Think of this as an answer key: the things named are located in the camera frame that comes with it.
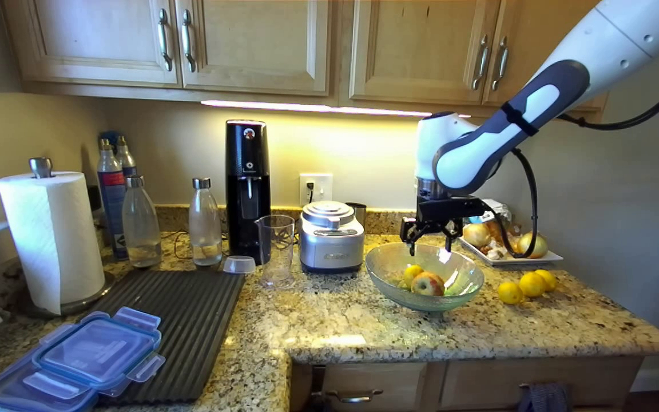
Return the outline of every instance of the glass bowl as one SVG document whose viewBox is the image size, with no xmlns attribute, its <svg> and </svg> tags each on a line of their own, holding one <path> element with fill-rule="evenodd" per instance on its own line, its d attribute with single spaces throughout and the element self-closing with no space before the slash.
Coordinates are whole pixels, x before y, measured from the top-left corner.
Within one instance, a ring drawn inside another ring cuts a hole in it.
<svg viewBox="0 0 659 412">
<path fill-rule="evenodd" d="M 445 296 L 414 293 L 404 279 L 410 264 L 440 274 L 445 279 Z M 474 262 L 427 242 L 418 242 L 418 257 L 410 257 L 404 242 L 381 246 L 368 252 L 366 272 L 384 298 L 418 311 L 452 311 L 467 304 L 485 286 L 485 278 Z"/>
</svg>

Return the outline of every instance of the kitchen counter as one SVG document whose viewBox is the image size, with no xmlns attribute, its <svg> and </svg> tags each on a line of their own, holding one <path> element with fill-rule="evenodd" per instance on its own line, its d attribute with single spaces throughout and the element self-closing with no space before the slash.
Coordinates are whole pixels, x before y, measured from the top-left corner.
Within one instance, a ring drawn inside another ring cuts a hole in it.
<svg viewBox="0 0 659 412">
<path fill-rule="evenodd" d="M 366 236 L 366 252 L 396 236 Z M 191 268 L 188 241 L 168 232 L 164 270 Z M 200 411 L 289 411 L 291 365 L 447 361 L 505 357 L 618 357 L 659 356 L 659 329 L 603 293 L 553 265 L 561 286 L 523 306 L 502 304 L 498 285 L 521 270 L 490 268 L 485 288 L 467 306 L 445 316 L 418 314 L 382 298 L 366 272 L 308 278 L 299 268 L 293 290 L 261 288 L 251 274 Z M 109 272 L 128 272 L 111 264 Z M 14 316 L 0 326 L 0 372 L 65 323 Z"/>
</svg>

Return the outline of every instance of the rice cooker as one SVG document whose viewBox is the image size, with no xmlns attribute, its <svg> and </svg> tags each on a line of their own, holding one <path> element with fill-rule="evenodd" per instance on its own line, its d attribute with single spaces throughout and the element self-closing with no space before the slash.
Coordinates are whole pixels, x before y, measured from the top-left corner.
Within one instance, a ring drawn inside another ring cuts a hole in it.
<svg viewBox="0 0 659 412">
<path fill-rule="evenodd" d="M 363 265 L 364 228 L 341 202 L 315 202 L 303 211 L 300 254 L 308 274 L 352 274 Z"/>
</svg>

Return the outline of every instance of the drawer handle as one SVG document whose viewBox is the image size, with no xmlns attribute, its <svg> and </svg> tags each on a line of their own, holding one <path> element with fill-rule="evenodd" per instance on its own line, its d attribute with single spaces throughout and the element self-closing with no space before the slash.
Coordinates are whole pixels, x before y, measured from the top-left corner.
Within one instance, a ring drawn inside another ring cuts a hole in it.
<svg viewBox="0 0 659 412">
<path fill-rule="evenodd" d="M 327 396 L 336 398 L 339 403 L 351 403 L 351 406 L 373 403 L 373 398 L 381 393 L 382 392 L 327 392 Z"/>
<path fill-rule="evenodd" d="M 196 44 L 196 31 L 192 31 L 192 15 L 191 10 L 183 11 L 183 56 L 191 65 L 191 71 L 196 74 L 196 52 L 192 52 L 192 44 Z"/>
<path fill-rule="evenodd" d="M 487 46 L 487 38 L 482 40 L 482 49 L 476 52 L 476 74 L 472 78 L 472 89 L 479 89 L 482 87 L 482 80 L 487 71 L 487 52 L 490 52 L 490 46 Z"/>
<path fill-rule="evenodd" d="M 168 10 L 160 10 L 160 22 L 157 26 L 157 40 L 160 42 L 160 52 L 166 59 L 166 70 L 173 71 L 173 51 L 169 51 L 169 24 L 168 24 Z"/>
<path fill-rule="evenodd" d="M 499 44 L 499 57 L 498 57 L 498 70 L 494 70 L 494 78 L 490 89 L 498 89 L 499 82 L 507 78 L 508 74 L 508 57 L 510 57 L 510 46 L 508 46 L 508 38 Z"/>
</svg>

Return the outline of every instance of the upper cabinet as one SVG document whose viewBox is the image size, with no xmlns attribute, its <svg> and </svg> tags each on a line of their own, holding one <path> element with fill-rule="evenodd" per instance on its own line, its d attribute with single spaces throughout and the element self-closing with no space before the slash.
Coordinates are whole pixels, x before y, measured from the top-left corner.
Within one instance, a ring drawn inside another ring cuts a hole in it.
<svg viewBox="0 0 659 412">
<path fill-rule="evenodd" d="M 25 84 L 490 113 L 596 0 L 3 0 Z"/>
<path fill-rule="evenodd" d="M 596 0 L 356 0 L 352 100 L 499 106 Z"/>
<path fill-rule="evenodd" d="M 169 0 L 6 0 L 25 80 L 176 87 Z"/>
<path fill-rule="evenodd" d="M 327 0 L 6 0 L 25 80 L 329 94 Z"/>
<path fill-rule="evenodd" d="M 490 74 L 484 84 L 485 104 L 502 106 L 521 91 L 598 3 L 505 0 L 494 44 L 490 46 Z"/>
<path fill-rule="evenodd" d="M 358 0 L 356 100 L 482 104 L 499 0 Z"/>
<path fill-rule="evenodd" d="M 327 0 L 178 0 L 183 87 L 329 94 Z"/>
</svg>

